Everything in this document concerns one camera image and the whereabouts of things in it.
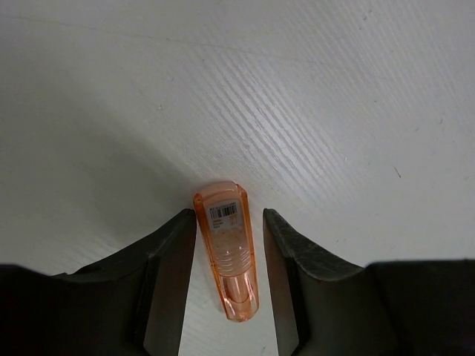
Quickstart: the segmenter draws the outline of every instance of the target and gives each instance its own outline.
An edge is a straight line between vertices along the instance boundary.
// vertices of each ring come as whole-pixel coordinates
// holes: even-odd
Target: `orange bottle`
[[[226,316],[249,320],[259,294],[247,193],[234,182],[219,182],[200,190],[193,203]]]

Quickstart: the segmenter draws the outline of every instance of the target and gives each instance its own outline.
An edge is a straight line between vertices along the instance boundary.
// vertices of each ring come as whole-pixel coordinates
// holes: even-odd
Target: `table surface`
[[[261,309],[197,241],[180,355],[277,354],[262,210],[335,254],[475,256],[472,0],[0,0],[0,261],[73,272],[210,182],[249,193]]]

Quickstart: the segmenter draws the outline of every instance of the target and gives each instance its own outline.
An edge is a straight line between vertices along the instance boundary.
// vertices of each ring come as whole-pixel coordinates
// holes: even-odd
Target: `dark mark on surface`
[[[398,168],[394,167],[394,171],[396,171],[396,173],[398,174],[399,178],[401,178],[401,174],[399,174]]]

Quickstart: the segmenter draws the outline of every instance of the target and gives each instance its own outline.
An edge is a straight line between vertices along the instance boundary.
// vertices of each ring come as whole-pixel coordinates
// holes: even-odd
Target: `barcode label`
[[[238,208],[236,207],[236,203],[233,202],[228,205],[222,205],[217,208],[209,209],[209,214],[211,215],[212,219],[219,219],[221,217],[228,217],[229,215],[236,214],[238,212]]]
[[[206,209],[209,228],[213,231],[222,228],[243,227],[243,213],[239,200],[225,200]]]

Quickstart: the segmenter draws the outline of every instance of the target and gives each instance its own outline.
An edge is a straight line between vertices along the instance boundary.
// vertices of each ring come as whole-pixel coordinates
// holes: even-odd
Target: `orange plastic object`
[[[199,191],[193,203],[226,316],[249,320],[259,309],[259,293],[247,193],[234,182],[219,182]]]

